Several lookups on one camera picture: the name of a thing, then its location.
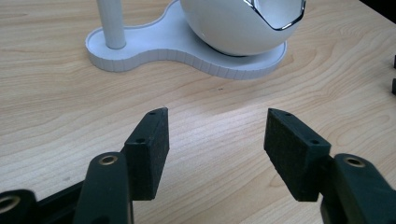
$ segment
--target white ceramic bowl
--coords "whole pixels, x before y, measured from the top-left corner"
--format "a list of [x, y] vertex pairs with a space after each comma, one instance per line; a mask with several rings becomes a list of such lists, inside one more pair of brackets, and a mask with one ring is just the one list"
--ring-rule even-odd
[[180, 4], [191, 29], [209, 46], [249, 56], [285, 42], [304, 15], [304, 0], [251, 1], [180, 0]]

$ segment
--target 3d printed base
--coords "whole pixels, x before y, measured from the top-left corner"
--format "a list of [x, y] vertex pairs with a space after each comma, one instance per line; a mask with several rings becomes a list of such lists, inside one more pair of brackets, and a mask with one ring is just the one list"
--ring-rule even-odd
[[263, 54], [247, 57], [227, 56], [210, 48], [184, 20], [178, 0], [166, 8], [156, 21], [124, 27], [125, 47], [106, 45], [102, 28], [86, 39], [91, 62], [109, 72], [124, 72], [140, 64], [159, 60], [177, 61], [217, 77], [253, 79], [273, 72], [286, 53], [286, 42]]

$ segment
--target cylindrical pole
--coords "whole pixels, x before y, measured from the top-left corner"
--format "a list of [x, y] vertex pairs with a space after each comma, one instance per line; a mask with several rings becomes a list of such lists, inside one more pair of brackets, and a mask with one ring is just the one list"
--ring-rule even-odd
[[97, 0], [106, 45], [122, 49], [126, 45], [121, 0]]

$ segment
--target wooden table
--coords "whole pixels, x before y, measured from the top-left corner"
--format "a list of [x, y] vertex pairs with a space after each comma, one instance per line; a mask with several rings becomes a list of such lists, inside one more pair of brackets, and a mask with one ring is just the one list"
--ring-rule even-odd
[[[154, 21], [169, 2], [123, 1], [125, 24]], [[171, 149], [157, 198], [134, 202], [136, 223], [321, 223], [319, 203], [295, 202], [262, 149], [268, 107], [396, 187], [396, 26], [360, 1], [308, 1], [284, 61], [249, 81], [176, 62], [101, 71], [84, 44], [99, 26], [95, 1], [0, 3], [1, 192], [40, 200], [77, 183], [163, 106]]]

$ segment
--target white post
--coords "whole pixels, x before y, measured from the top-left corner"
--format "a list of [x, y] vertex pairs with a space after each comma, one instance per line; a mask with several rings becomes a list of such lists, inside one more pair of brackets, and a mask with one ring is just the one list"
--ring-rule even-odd
[[106, 45], [122, 49], [126, 45], [122, 21], [121, 0], [97, 0]]

